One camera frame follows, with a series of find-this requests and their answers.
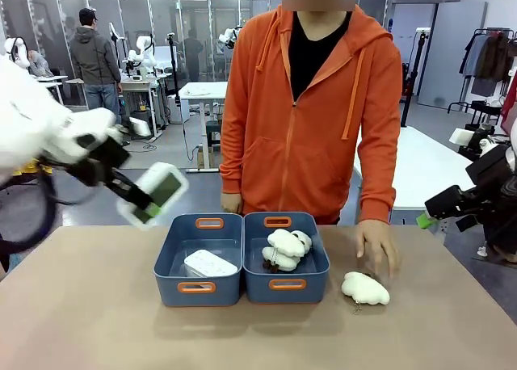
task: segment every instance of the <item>storage bin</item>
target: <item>storage bin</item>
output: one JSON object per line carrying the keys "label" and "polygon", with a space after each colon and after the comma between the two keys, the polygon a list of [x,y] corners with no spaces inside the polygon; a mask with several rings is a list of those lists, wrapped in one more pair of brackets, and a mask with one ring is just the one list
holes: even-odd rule
{"label": "storage bin", "polygon": [[[238,302],[242,221],[235,214],[188,214],[174,219],[154,265],[164,305],[228,306]],[[226,277],[188,277],[183,261],[197,250],[214,253],[235,265],[237,272]]]}
{"label": "storage bin", "polygon": [[[270,273],[262,249],[276,229],[300,230],[313,240],[296,270]],[[244,272],[250,301],[262,304],[318,303],[323,299],[330,262],[314,218],[304,212],[255,212],[244,217]]]}

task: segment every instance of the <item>orange jacket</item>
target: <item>orange jacket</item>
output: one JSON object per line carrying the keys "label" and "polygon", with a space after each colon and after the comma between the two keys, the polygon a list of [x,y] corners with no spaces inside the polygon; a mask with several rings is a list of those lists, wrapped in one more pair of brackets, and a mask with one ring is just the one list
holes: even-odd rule
{"label": "orange jacket", "polygon": [[392,36],[356,6],[347,33],[294,102],[292,17],[279,6],[239,34],[221,134],[223,192],[241,193],[244,213],[303,211],[332,223],[347,202],[362,125],[360,219],[388,221],[402,90]]}

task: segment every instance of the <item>brown table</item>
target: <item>brown table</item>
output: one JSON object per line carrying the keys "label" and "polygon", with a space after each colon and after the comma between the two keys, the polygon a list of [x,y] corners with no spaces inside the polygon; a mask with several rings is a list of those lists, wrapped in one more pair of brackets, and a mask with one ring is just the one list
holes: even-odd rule
{"label": "brown table", "polygon": [[515,369],[511,319],[429,233],[395,230],[392,302],[354,315],[349,229],[322,229],[319,305],[168,309],[152,272],[166,229],[59,228],[0,283],[0,369]]}

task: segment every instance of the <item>black cap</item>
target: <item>black cap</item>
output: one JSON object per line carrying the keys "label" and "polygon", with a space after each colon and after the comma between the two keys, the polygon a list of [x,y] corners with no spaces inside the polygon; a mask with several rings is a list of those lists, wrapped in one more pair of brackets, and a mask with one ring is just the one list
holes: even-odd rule
{"label": "black cap", "polygon": [[79,11],[79,23],[81,25],[92,25],[92,20],[96,20],[95,9],[83,8]]}

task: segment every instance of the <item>sleeve cuff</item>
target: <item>sleeve cuff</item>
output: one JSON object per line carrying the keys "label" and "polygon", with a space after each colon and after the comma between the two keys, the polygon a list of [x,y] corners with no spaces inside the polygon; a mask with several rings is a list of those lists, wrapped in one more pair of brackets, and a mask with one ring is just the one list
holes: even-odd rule
{"label": "sleeve cuff", "polygon": [[225,194],[240,194],[241,181],[235,179],[223,179],[223,193]]}
{"label": "sleeve cuff", "polygon": [[366,199],[361,203],[361,214],[359,222],[370,220],[389,223],[390,207],[381,200]]}

